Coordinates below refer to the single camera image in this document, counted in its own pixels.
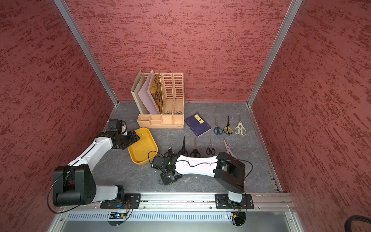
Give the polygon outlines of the small black scissors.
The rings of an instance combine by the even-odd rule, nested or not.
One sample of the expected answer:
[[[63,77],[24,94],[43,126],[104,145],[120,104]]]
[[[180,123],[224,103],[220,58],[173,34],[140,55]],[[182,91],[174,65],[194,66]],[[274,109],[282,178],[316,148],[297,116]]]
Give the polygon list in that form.
[[[215,153],[216,153],[215,149],[212,146],[212,141],[211,140],[209,142],[209,146],[206,149],[206,153],[207,153],[207,155],[211,155],[211,156],[215,155]]]

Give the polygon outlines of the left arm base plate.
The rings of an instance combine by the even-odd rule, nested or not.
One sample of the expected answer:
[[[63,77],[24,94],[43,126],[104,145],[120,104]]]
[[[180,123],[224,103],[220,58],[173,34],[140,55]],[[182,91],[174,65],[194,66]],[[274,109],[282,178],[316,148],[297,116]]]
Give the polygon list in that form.
[[[141,196],[140,193],[126,193],[123,197],[118,196],[116,199],[103,201],[100,209],[138,209]]]

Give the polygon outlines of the yellow black handled scissors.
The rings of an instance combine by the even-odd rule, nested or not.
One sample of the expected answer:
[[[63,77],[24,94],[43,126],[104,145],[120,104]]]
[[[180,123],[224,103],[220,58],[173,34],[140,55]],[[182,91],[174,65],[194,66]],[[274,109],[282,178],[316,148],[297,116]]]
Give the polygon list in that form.
[[[227,119],[227,125],[224,127],[223,132],[228,135],[233,134],[233,129],[231,128],[231,125],[230,125],[230,117],[228,117]]]

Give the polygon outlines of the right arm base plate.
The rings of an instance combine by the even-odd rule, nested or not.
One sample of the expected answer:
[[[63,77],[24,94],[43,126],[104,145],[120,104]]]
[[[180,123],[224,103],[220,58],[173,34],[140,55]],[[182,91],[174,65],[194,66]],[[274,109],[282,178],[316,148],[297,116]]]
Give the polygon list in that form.
[[[240,203],[233,202],[229,199],[228,194],[215,194],[215,204],[217,209],[254,209],[254,203],[251,194],[242,194]]]

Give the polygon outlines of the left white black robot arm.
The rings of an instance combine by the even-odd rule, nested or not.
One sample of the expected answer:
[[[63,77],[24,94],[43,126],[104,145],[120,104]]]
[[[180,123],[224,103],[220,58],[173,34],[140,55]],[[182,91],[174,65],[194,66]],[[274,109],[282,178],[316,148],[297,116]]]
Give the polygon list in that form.
[[[51,188],[53,205],[80,206],[94,202],[124,202],[125,192],[122,185],[97,185],[92,171],[109,150],[125,150],[138,141],[140,137],[134,131],[127,134],[100,133],[79,157],[54,170]]]

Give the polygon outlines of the pink handled scissors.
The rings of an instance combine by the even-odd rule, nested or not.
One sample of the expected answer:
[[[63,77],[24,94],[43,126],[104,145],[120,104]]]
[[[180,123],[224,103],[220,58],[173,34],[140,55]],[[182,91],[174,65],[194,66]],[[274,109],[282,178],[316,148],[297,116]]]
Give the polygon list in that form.
[[[223,138],[223,140],[224,140],[224,145],[225,145],[226,152],[227,152],[230,156],[232,156],[233,158],[237,158],[237,157],[232,153],[231,148],[230,148],[228,142],[226,141],[226,139]]]

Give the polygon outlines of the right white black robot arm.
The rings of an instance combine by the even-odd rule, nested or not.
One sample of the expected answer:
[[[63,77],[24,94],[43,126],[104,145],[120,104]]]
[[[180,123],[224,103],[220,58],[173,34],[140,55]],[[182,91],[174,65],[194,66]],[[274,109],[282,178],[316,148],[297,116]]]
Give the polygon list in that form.
[[[228,199],[240,204],[244,194],[244,181],[247,160],[237,159],[226,152],[208,158],[188,157],[184,155],[155,156],[151,167],[160,171],[165,186],[170,185],[186,175],[199,175],[214,178],[228,191]]]

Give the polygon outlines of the beige handled scissors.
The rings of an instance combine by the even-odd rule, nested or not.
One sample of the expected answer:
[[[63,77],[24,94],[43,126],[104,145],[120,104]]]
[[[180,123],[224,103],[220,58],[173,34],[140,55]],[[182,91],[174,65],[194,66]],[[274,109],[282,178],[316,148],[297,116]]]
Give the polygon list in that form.
[[[242,116],[241,115],[239,115],[239,122],[238,122],[238,125],[236,126],[236,128],[234,130],[234,133],[236,135],[241,135],[241,136],[246,136],[246,134],[247,134],[247,131],[246,131],[246,129],[243,126]]]

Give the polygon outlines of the yellow storage tray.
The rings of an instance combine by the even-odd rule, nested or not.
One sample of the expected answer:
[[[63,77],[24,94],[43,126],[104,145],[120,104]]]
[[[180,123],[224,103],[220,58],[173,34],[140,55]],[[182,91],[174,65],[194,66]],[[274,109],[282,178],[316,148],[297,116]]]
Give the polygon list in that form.
[[[157,155],[158,147],[148,128],[139,128],[135,132],[140,140],[128,147],[128,151],[135,164],[145,165]]]

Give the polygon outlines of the large black scissors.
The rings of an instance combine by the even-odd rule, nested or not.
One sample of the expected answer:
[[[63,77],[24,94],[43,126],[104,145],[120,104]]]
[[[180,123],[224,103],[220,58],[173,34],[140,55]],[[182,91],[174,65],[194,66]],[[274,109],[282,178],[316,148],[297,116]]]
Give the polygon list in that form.
[[[186,137],[184,136],[184,138],[183,138],[183,144],[182,144],[182,148],[178,151],[178,155],[182,155],[182,156],[186,156],[186,157],[188,157],[188,152],[187,152],[187,150],[186,150]]]

